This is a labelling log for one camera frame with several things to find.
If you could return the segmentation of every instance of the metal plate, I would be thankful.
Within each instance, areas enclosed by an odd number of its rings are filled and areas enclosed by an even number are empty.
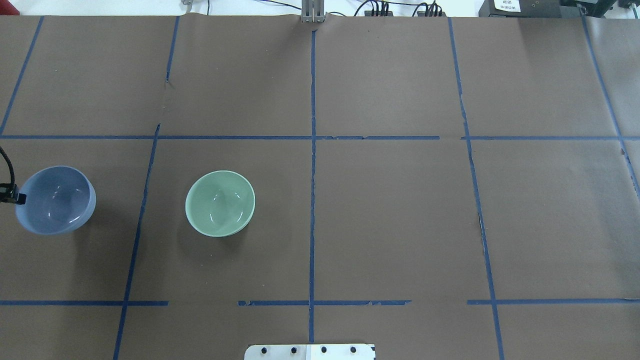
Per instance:
[[[375,360],[376,346],[371,344],[252,345],[244,353],[244,360],[267,359]]]

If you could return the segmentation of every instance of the metal bracket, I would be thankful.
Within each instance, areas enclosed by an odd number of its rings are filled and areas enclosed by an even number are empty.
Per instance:
[[[324,22],[324,0],[302,0],[302,22]]]
[[[375,360],[371,344],[252,345],[244,360]]]

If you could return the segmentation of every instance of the black cable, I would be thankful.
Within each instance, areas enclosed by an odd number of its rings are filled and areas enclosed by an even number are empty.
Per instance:
[[[6,161],[7,166],[9,166],[9,176],[11,177],[11,188],[13,188],[13,186],[15,185],[15,174],[13,173],[13,165],[11,165],[11,160],[9,160],[9,157],[6,155],[6,153],[4,152],[1,146],[0,146],[0,154],[2,154],[2,157]]]
[[[429,10],[429,4],[427,3],[419,3],[418,6],[415,7],[415,10],[413,11],[413,14],[411,15],[412,17],[415,16],[415,14],[418,13],[418,9],[420,8],[420,6],[424,5],[424,11],[426,12],[427,10]]]
[[[280,1],[274,1],[274,0],[254,0],[254,1],[262,1],[262,2],[265,2],[265,3],[274,3],[274,4],[284,5],[284,6],[288,6],[290,8],[302,10],[302,8],[298,8],[295,5],[291,5],[291,4],[287,4],[287,3],[281,3]]]
[[[376,8],[378,7],[378,2],[374,1],[374,0],[366,0],[364,3],[360,4],[360,6],[358,6],[358,8],[356,9],[356,13],[353,14],[353,16],[358,16],[358,12],[360,11],[360,9],[362,9],[362,7],[366,4],[366,3],[371,3],[371,13],[373,14],[373,4],[376,5]]]
[[[407,6],[416,6],[419,4],[408,4],[408,3],[394,3],[393,1],[387,1],[389,4],[394,4],[394,5],[407,5]]]

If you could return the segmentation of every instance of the bowl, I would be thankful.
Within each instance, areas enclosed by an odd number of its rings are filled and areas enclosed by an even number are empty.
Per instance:
[[[15,207],[20,224],[32,233],[70,233],[84,225],[95,209],[95,190],[78,169],[50,167],[31,176],[20,189],[25,205]]]
[[[219,170],[196,181],[184,203],[189,224],[199,233],[221,238],[242,230],[253,216],[255,192],[244,176]]]

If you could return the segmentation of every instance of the bowl rim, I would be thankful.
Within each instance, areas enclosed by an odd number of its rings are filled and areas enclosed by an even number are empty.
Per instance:
[[[89,189],[89,198],[88,198],[88,200],[86,202],[86,206],[84,207],[82,215],[80,215],[80,218],[83,218],[87,214],[87,212],[89,212],[89,204],[91,204],[91,198],[92,197],[95,198],[95,193],[94,193],[95,190],[93,190],[93,186],[91,185],[91,181],[89,181],[87,176],[84,175],[82,171],[80,171],[80,170],[78,170],[78,169],[76,169],[74,167],[70,167],[70,166],[67,166],[67,165],[55,165],[55,166],[52,166],[52,167],[43,168],[42,170],[38,171],[37,173],[33,174],[32,176],[29,176],[29,178],[22,185],[22,189],[24,189],[25,186],[33,178],[35,178],[36,176],[40,175],[40,173],[48,171],[48,170],[51,170],[51,169],[54,169],[54,168],[69,168],[69,169],[77,172],[78,174],[80,174],[84,178],[84,181],[86,181],[87,189]],[[17,216],[17,211],[18,211],[19,208],[16,207],[15,209],[16,209],[16,217],[18,218],[18,221],[22,224],[22,221],[20,221],[20,217]],[[37,231],[36,229],[30,230],[30,231],[32,233],[39,234],[39,235],[57,235],[57,234],[63,234],[65,232],[67,232],[70,228],[72,228],[74,226],[75,226],[75,224],[69,224],[69,225],[65,226],[64,228],[62,228],[62,229],[59,229],[59,230],[56,230],[56,231],[51,231],[51,232]]]
[[[242,226],[238,227],[237,229],[235,229],[234,231],[232,231],[231,233],[228,234],[216,234],[216,235],[212,235],[212,234],[207,234],[203,231],[201,231],[195,224],[193,219],[191,218],[191,215],[189,214],[189,210],[188,210],[188,203],[190,198],[193,196],[193,192],[194,192],[194,188],[195,186],[200,182],[200,181],[204,181],[204,179],[206,177],[209,177],[213,174],[221,174],[221,173],[228,173],[228,174],[233,174],[236,175],[238,177],[240,177],[242,180],[244,180],[246,182],[247,185],[249,185],[249,189],[251,189],[251,194],[253,195],[253,204],[251,206],[251,212],[249,213],[249,216],[247,217],[247,219],[244,221],[244,223],[242,224]],[[235,171],[231,171],[231,170],[216,170],[216,171],[212,171],[209,172],[208,174],[204,174],[203,176],[201,176],[198,180],[195,181],[195,183],[193,183],[193,185],[191,185],[191,188],[189,188],[189,191],[187,193],[187,197],[184,201],[184,212],[187,216],[187,220],[189,221],[189,224],[191,225],[191,227],[193,229],[195,229],[196,231],[198,231],[200,234],[209,236],[211,238],[224,238],[226,236],[230,236],[233,234],[238,233],[240,230],[244,229],[245,226],[247,226],[247,224],[249,224],[249,221],[251,221],[251,219],[253,218],[253,212],[255,211],[255,191],[253,190],[253,185],[251,185],[251,182],[249,182],[249,180],[246,179],[246,177],[242,176],[241,174],[238,174]]]

